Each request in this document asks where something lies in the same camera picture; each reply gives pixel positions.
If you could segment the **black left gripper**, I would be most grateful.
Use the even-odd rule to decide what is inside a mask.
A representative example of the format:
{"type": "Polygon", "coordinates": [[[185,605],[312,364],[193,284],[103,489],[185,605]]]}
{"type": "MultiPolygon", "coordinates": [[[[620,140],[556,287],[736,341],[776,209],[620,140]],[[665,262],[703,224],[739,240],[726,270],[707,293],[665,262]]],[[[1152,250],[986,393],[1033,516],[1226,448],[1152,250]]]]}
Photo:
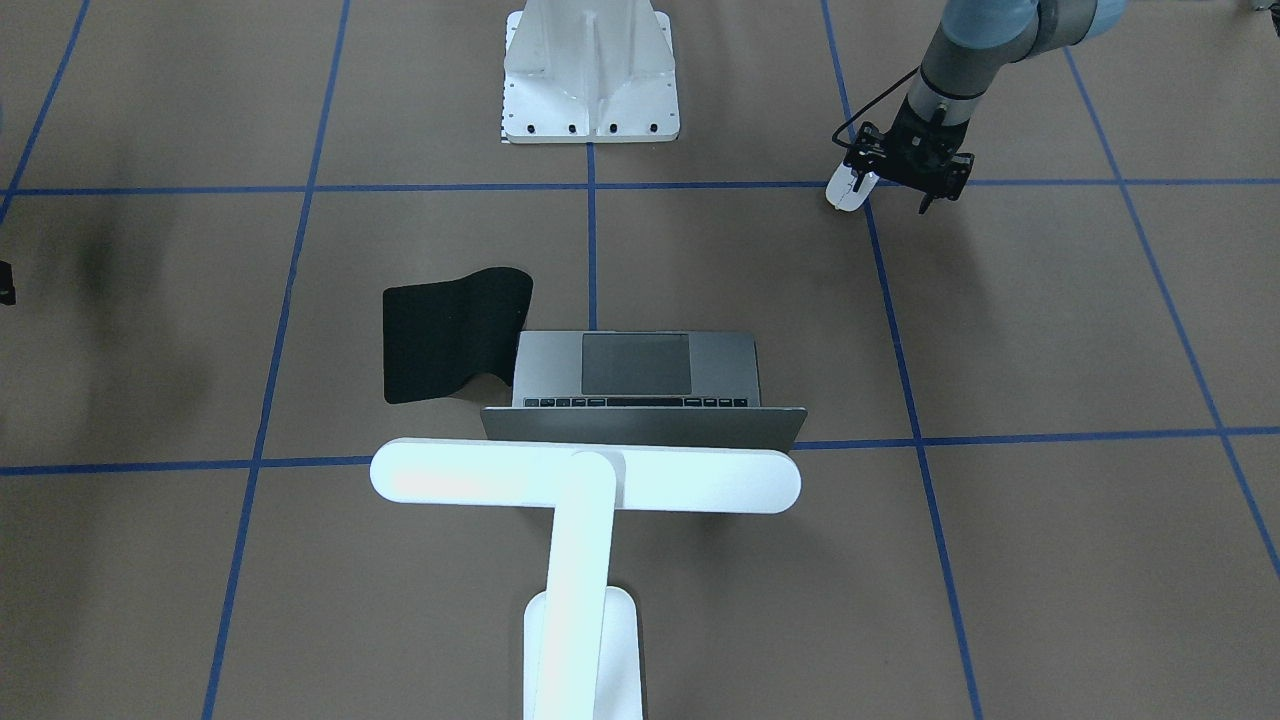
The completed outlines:
{"type": "Polygon", "coordinates": [[[850,192],[869,193],[869,172],[922,193],[918,214],[934,200],[956,201],[970,178],[975,156],[961,150],[977,109],[974,97],[927,95],[920,114],[908,97],[887,131],[869,120],[842,142],[842,164],[850,165],[850,192]]]}

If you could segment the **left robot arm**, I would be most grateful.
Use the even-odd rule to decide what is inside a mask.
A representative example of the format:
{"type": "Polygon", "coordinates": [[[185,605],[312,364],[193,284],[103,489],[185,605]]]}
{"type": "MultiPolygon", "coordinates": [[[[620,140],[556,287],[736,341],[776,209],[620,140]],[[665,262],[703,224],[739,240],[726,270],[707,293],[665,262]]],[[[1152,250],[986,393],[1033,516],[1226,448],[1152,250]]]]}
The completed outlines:
{"type": "Polygon", "coordinates": [[[826,199],[855,211],[882,181],[922,193],[920,211],[956,201],[973,170],[963,142],[998,72],[1028,58],[1080,44],[1115,27],[1125,1],[948,1],[920,64],[869,101],[908,87],[887,129],[855,111],[832,135],[844,160],[826,199]]]}

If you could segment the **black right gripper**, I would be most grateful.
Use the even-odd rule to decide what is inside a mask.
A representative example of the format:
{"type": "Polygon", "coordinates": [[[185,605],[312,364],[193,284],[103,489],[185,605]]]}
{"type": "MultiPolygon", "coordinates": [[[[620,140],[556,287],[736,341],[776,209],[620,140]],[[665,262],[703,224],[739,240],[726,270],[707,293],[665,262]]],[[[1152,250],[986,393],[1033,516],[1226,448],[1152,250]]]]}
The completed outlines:
{"type": "Polygon", "coordinates": [[[17,302],[17,287],[13,268],[8,261],[0,261],[0,304],[13,306],[17,302]]]}

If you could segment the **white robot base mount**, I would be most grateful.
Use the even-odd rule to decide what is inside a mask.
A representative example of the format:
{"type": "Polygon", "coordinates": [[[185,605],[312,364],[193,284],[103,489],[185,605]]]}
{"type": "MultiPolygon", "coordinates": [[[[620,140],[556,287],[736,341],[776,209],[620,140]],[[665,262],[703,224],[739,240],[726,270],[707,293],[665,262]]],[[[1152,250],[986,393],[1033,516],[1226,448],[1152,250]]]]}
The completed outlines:
{"type": "Polygon", "coordinates": [[[507,143],[664,143],[681,133],[668,14],[649,1],[527,1],[504,24],[507,143]]]}

